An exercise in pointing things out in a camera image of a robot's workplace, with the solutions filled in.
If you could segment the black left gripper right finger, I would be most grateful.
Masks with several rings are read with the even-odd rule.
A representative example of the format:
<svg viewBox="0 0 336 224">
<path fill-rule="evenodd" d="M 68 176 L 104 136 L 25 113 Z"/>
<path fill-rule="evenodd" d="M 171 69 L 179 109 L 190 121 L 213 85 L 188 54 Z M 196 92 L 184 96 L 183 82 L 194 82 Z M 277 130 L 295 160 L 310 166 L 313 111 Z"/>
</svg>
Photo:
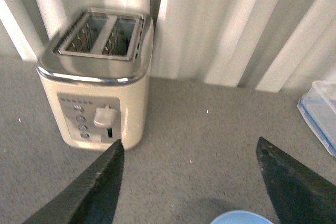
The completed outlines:
<svg viewBox="0 0 336 224">
<path fill-rule="evenodd" d="M 335 223 L 335 185 L 260 137 L 256 157 L 281 223 Z"/>
</svg>

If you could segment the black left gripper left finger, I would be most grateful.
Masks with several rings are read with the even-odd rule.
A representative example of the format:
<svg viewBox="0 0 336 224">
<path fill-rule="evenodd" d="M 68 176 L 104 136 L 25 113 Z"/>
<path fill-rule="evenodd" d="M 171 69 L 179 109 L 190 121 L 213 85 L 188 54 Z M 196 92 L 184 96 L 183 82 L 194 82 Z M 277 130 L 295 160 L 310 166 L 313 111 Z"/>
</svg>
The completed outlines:
<svg viewBox="0 0 336 224">
<path fill-rule="evenodd" d="M 112 223 L 124 170 L 124 147 L 116 140 L 55 198 L 24 223 Z"/>
</svg>

